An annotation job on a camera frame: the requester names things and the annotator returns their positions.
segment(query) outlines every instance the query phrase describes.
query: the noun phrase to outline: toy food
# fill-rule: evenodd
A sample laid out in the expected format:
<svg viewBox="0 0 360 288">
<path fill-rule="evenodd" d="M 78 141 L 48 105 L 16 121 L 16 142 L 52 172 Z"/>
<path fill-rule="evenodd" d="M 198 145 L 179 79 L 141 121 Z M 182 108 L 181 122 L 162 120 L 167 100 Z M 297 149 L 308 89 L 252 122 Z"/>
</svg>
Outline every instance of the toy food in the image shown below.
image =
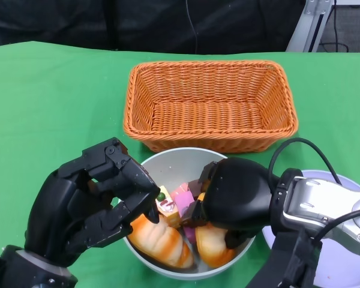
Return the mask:
<svg viewBox="0 0 360 288">
<path fill-rule="evenodd" d="M 211 180 L 206 180 L 202 183 L 201 193 L 206 193 L 206 190 L 208 189 L 210 183 Z"/>
<path fill-rule="evenodd" d="M 181 234 L 170 227 L 162 215 L 159 218 L 160 222 L 154 224 L 141 215 L 131 223 L 133 232 L 128 239 L 141 252 L 163 264 L 174 268 L 191 267 L 193 255 Z"/>
<path fill-rule="evenodd" d="M 203 200 L 203 198 L 204 193 L 200 194 L 198 199 Z M 211 223 L 195 228 L 200 258 L 212 268 L 223 266 L 235 256 L 235 251 L 226 246 L 226 233 L 227 230 L 216 228 Z"/>
<path fill-rule="evenodd" d="M 180 217 L 183 216 L 183 214 L 188 209 L 189 205 L 194 202 L 193 195 L 191 191 L 187 190 L 185 192 L 182 192 L 181 194 L 175 195 L 175 203 L 179 210 Z M 184 233 L 185 236 L 188 238 L 189 242 L 191 244 L 196 243 L 196 236 L 194 234 L 194 228 L 190 227 L 184 227 Z"/>
<path fill-rule="evenodd" d="M 199 180 L 193 180 L 188 183 L 188 189 L 191 191 L 194 198 L 197 198 L 202 192 L 202 183 L 199 183 Z"/>
<path fill-rule="evenodd" d="M 156 198 L 156 205 L 161 214 L 164 215 L 170 227 L 180 227 L 180 215 L 178 208 L 164 186 L 160 186 L 160 194 Z"/>
<path fill-rule="evenodd" d="M 180 195 L 184 192 L 188 191 L 188 183 L 183 183 L 181 184 L 175 191 L 173 191 L 170 196 L 172 197 L 172 199 L 175 199 L 176 195 Z"/>
</svg>

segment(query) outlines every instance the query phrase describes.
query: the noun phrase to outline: black cable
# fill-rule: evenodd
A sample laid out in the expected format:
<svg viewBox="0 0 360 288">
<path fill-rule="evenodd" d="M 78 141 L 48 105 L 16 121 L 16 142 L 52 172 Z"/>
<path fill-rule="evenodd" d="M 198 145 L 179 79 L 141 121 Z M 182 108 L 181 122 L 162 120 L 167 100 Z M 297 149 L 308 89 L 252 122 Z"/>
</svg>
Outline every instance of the black cable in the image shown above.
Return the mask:
<svg viewBox="0 0 360 288">
<path fill-rule="evenodd" d="M 338 52 L 338 37 L 337 37 L 337 27 L 336 27 L 336 6 L 337 0 L 334 0 L 334 30 L 335 30 L 335 43 L 336 43 L 336 52 Z"/>
<path fill-rule="evenodd" d="M 349 46 L 348 46 L 348 45 L 346 45 L 346 44 L 344 44 L 344 43 L 341 43 L 341 42 L 338 42 L 337 44 L 340 45 L 340 46 L 345 47 L 345 48 L 347 49 L 347 50 L 346 50 L 346 53 L 349 52 Z M 336 45 L 336 42 L 325 42 L 325 43 L 323 43 L 323 42 L 320 41 L 320 45 L 323 46 L 323 49 L 324 49 L 325 52 L 330 53 L 330 52 L 325 48 L 325 45 Z"/>
<path fill-rule="evenodd" d="M 198 46 L 198 39 L 197 39 L 197 33 L 196 30 L 194 29 L 193 23 L 192 23 L 192 19 L 190 16 L 190 10 L 188 8 L 188 0 L 185 0 L 185 6 L 187 8 L 187 15 L 188 15 L 188 19 L 190 21 L 191 27 L 192 27 L 192 31 L 194 34 L 194 53 L 197 54 L 197 46 Z"/>
<path fill-rule="evenodd" d="M 323 46 L 323 49 L 326 53 L 329 53 L 329 51 L 325 48 L 325 44 L 320 40 L 320 44 L 321 46 Z"/>
<path fill-rule="evenodd" d="M 321 241 L 321 239 L 323 239 L 324 236 L 329 231 L 331 231 L 333 228 L 335 228 L 336 226 L 340 225 L 341 223 L 343 223 L 345 221 L 354 219 L 356 217 L 360 217 L 360 210 L 345 214 L 345 215 L 340 216 L 340 217 L 336 218 L 335 220 L 331 221 L 316 235 L 316 237 L 312 241 L 312 244 L 317 245 Z"/>
<path fill-rule="evenodd" d="M 334 6 L 332 6 L 332 7 L 331 7 L 331 10 L 330 10 L 330 12 L 329 12 L 328 18 L 326 19 L 325 24 L 327 24 L 327 23 L 328 23 L 329 18 L 331 18 L 331 15 L 332 15 L 332 12 L 333 12 L 333 11 L 334 11 Z"/>
<path fill-rule="evenodd" d="M 279 154 L 282 152 L 282 150 L 284 150 L 288 145 L 290 145 L 293 142 L 302 142 L 302 143 L 305 143 L 305 144 L 311 146 L 320 155 L 320 157 L 322 158 L 322 160 L 328 167 L 329 171 L 331 171 L 332 176 L 334 177 L 336 183 L 342 185 L 335 170 L 333 169 L 332 165 L 329 163 L 328 159 L 325 157 L 323 152 L 311 141 L 298 137 L 298 138 L 288 139 L 285 142 L 283 142 L 280 145 L 280 147 L 276 149 L 276 151 L 274 152 L 274 154 L 271 158 L 271 162 L 269 163 L 269 167 L 268 167 L 268 185 L 269 185 L 269 189 L 271 189 L 272 193 L 275 191 L 275 187 L 273 186 L 273 183 L 272 183 L 272 176 L 273 176 L 273 170 L 274 170 L 276 159 L 279 156 Z"/>
</svg>

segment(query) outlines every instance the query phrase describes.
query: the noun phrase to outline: wicker basket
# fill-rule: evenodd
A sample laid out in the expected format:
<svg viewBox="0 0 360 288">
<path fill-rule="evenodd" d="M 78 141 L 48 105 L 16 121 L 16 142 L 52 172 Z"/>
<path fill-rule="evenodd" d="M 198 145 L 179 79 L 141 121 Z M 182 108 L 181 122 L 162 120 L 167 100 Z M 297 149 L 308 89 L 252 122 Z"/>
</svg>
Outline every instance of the wicker basket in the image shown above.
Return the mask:
<svg viewBox="0 0 360 288">
<path fill-rule="evenodd" d="M 274 62 L 153 62 L 131 71 L 124 130 L 154 152 L 259 152 L 297 129 L 287 77 Z"/>
</svg>

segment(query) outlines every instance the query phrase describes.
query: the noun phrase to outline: bread roll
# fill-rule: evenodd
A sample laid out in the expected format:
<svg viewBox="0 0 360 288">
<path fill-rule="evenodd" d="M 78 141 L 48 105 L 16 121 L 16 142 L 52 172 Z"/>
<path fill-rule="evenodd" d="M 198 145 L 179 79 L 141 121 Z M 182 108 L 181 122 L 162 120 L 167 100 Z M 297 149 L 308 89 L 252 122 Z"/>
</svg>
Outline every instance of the bread roll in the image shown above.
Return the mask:
<svg viewBox="0 0 360 288">
<path fill-rule="evenodd" d="M 203 200 L 204 193 L 198 199 Z M 235 251 L 226 246 L 226 233 L 227 230 L 216 228 L 211 223 L 196 227 L 197 250 L 200 258 L 211 268 L 221 267 L 235 256 Z"/>
<path fill-rule="evenodd" d="M 141 215 L 131 225 L 133 232 L 128 239 L 141 252 L 170 267 L 189 268 L 193 265 L 193 255 L 187 243 L 162 215 L 158 224 Z"/>
</svg>

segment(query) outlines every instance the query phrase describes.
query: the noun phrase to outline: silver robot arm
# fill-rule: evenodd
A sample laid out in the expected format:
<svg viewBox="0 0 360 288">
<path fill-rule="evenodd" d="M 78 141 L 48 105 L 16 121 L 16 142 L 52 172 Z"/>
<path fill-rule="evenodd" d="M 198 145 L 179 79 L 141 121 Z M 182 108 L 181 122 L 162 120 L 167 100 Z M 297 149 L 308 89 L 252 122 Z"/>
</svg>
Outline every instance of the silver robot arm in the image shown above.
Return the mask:
<svg viewBox="0 0 360 288">
<path fill-rule="evenodd" d="M 316 178 L 295 177 L 284 203 L 286 221 L 303 225 L 315 237 L 332 220 L 360 210 L 360 191 Z M 360 217 L 336 226 L 326 238 L 360 255 Z"/>
</svg>

